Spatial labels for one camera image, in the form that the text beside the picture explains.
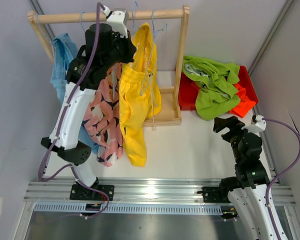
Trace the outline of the yellow shorts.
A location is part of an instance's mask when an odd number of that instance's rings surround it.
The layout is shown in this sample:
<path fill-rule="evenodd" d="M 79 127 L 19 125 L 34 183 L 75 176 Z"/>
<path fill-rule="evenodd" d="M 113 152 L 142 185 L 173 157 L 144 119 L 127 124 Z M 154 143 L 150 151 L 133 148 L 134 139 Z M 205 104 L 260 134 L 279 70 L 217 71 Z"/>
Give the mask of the yellow shorts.
<path fill-rule="evenodd" d="M 157 44 L 152 40 L 152 30 L 144 23 L 136 30 L 132 43 L 136 47 L 133 63 L 122 65 L 119 80 L 119 125 L 123 137 L 125 153 L 134 167 L 144 167 L 147 161 L 147 148 L 144 139 L 143 124 L 153 118 L 162 109 L 162 96 L 157 83 Z M 146 65 L 150 57 L 147 77 L 148 84 L 143 96 L 140 88 L 145 77 Z"/>

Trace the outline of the green shorts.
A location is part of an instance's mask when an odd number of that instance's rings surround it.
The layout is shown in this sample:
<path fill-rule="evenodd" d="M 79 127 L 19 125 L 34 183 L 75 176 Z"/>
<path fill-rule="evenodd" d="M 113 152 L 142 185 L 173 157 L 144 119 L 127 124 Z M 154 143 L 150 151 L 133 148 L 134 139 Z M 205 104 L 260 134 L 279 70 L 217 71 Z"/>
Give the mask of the green shorts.
<path fill-rule="evenodd" d="M 235 108 L 240 102 L 235 84 L 239 82 L 240 66 L 205 57 L 184 56 L 182 72 L 199 87 L 195 100 L 198 115 L 213 120 Z"/>

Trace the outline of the pink patterned shorts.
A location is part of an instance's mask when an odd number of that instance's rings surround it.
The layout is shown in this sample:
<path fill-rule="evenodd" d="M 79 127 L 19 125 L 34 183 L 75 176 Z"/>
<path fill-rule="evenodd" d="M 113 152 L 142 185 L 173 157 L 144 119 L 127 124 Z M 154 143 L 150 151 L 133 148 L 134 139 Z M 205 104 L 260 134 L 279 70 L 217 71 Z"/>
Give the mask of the pink patterned shorts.
<path fill-rule="evenodd" d="M 120 63 L 108 70 L 83 118 L 85 130 L 98 145 L 96 159 L 106 167 L 112 166 L 123 155 L 123 136 L 119 120 L 121 73 Z"/>

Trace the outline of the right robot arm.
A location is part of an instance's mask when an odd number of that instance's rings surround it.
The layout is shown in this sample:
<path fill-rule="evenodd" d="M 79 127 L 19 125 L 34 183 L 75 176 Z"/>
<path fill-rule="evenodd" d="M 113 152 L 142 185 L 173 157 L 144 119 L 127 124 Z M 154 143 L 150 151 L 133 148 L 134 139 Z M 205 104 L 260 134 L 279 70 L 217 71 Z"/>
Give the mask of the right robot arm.
<path fill-rule="evenodd" d="M 267 123 L 261 115 L 245 125 L 237 117 L 216 117 L 213 131 L 227 128 L 221 137 L 230 143 L 235 159 L 235 176 L 223 178 L 218 196 L 231 202 L 251 240 L 286 240 L 271 192 L 271 181 L 260 160 L 263 141 L 258 135 Z"/>

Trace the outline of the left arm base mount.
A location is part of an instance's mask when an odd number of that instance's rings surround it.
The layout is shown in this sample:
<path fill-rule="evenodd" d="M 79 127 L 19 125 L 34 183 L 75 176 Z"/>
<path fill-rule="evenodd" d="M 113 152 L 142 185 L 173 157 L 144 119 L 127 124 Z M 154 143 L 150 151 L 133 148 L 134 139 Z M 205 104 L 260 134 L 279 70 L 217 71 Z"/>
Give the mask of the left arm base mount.
<path fill-rule="evenodd" d="M 114 185 L 97 185 L 97 190 L 104 192 L 108 195 L 109 200 L 112 201 L 115 193 Z M 100 193 L 89 190 L 80 184 L 73 184 L 71 187 L 71 192 L 69 196 L 70 200 L 78 201 L 106 201 L 106 197 Z"/>

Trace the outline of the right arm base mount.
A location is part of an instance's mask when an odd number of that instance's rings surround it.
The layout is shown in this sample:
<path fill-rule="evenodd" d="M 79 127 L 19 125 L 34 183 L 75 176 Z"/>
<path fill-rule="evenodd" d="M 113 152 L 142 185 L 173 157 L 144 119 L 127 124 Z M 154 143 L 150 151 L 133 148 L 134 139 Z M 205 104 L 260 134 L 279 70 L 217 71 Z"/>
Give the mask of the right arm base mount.
<path fill-rule="evenodd" d="M 230 203 L 228 193 L 221 187 L 203 186 L 196 193 L 202 196 L 204 203 Z"/>

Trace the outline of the orange shorts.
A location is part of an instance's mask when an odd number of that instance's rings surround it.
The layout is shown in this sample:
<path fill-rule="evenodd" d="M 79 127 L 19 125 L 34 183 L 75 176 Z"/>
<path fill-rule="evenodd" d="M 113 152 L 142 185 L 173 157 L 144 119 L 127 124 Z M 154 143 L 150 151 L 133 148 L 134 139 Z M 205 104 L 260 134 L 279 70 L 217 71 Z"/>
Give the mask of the orange shorts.
<path fill-rule="evenodd" d="M 236 95 L 239 97 L 240 102 L 237 106 L 231 109 L 229 113 L 240 118 L 244 118 L 247 113 L 256 105 L 256 102 L 248 97 L 247 91 L 244 87 L 240 86 L 238 83 L 234 84 L 234 87 L 238 90 Z"/>

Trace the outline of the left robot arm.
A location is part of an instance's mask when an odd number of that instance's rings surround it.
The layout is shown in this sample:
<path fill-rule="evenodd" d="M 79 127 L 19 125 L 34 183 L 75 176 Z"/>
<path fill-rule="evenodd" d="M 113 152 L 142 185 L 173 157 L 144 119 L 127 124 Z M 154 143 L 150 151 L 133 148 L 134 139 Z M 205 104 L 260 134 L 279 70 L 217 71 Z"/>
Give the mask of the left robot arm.
<path fill-rule="evenodd" d="M 54 130 L 41 139 L 41 145 L 47 149 L 43 162 L 47 162 L 50 152 L 57 153 L 72 168 L 76 181 L 82 185 L 80 192 L 87 200 L 95 199 L 99 188 L 88 162 L 92 149 L 79 141 L 84 115 L 108 70 L 117 63 L 131 63 L 135 52 L 124 23 L 91 25 L 85 32 L 85 44 L 69 63 Z"/>

